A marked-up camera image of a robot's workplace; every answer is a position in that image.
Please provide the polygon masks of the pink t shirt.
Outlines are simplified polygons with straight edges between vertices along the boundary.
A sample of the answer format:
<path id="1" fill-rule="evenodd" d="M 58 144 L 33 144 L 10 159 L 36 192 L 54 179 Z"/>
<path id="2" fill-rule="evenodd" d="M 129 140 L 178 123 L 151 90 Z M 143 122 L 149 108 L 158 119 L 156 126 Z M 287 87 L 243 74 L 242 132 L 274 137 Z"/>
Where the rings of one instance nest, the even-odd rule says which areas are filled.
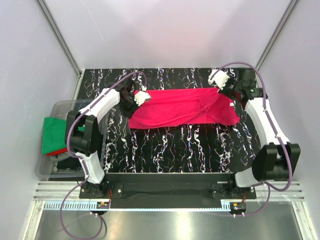
<path id="1" fill-rule="evenodd" d="M 148 90 L 151 99 L 128 120 L 131 129 L 156 129 L 189 124 L 221 124 L 240 122 L 233 101 L 216 87 Z"/>

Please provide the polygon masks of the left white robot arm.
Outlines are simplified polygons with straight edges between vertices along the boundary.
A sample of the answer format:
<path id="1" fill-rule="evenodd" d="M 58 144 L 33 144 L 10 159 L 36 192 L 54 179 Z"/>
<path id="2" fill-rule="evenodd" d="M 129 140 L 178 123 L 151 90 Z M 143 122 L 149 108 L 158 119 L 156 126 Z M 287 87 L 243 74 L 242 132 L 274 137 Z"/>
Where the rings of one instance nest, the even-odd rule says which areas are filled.
<path id="1" fill-rule="evenodd" d="M 135 90 L 134 80 L 126 76 L 103 89 L 86 107 L 67 114 L 65 144 L 69 155 L 77 158 L 83 169 L 81 191 L 90 196 L 103 198 L 110 192 L 100 160 L 103 145 L 100 122 L 115 106 L 119 106 L 124 117 L 131 119 L 142 105 L 135 98 Z"/>

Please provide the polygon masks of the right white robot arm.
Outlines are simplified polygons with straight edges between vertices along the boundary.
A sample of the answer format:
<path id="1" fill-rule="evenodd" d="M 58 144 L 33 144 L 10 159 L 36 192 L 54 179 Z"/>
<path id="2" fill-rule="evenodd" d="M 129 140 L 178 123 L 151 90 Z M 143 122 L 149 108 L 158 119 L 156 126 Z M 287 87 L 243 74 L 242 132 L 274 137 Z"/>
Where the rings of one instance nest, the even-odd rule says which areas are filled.
<path id="1" fill-rule="evenodd" d="M 221 69 L 214 69 L 208 82 L 218 87 L 218 92 L 238 101 L 251 118 L 258 134 L 260 151 L 251 167 L 234 174 L 227 185 L 228 195 L 239 198 L 245 188 L 266 184 L 279 191 L 286 191 L 293 180 L 301 148 L 290 140 L 278 125 L 263 86 L 257 87 L 257 73 L 241 69 L 237 77 L 228 76 Z"/>

